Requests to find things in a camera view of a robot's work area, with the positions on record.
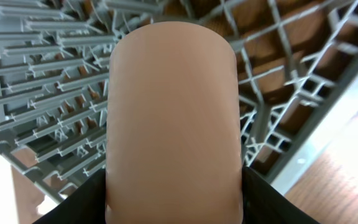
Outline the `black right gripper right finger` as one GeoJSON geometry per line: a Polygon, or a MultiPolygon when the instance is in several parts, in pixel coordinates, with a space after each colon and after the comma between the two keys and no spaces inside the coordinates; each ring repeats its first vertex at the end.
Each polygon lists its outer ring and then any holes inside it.
{"type": "Polygon", "coordinates": [[[318,224],[250,167],[242,168],[244,224],[318,224]]]}

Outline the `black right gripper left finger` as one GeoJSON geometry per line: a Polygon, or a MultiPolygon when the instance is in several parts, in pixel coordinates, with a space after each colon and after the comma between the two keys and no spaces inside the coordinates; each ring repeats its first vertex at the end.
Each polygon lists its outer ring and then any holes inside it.
{"type": "Polygon", "coordinates": [[[34,224],[105,224],[105,199],[106,170],[100,169],[34,224]]]}

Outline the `pink plastic cup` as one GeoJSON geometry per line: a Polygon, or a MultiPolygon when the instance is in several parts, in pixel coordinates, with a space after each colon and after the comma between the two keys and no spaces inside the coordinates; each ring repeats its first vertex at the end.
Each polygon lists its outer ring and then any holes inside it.
{"type": "Polygon", "coordinates": [[[211,29],[158,22],[110,58],[106,221],[240,223],[237,63],[211,29]]]}

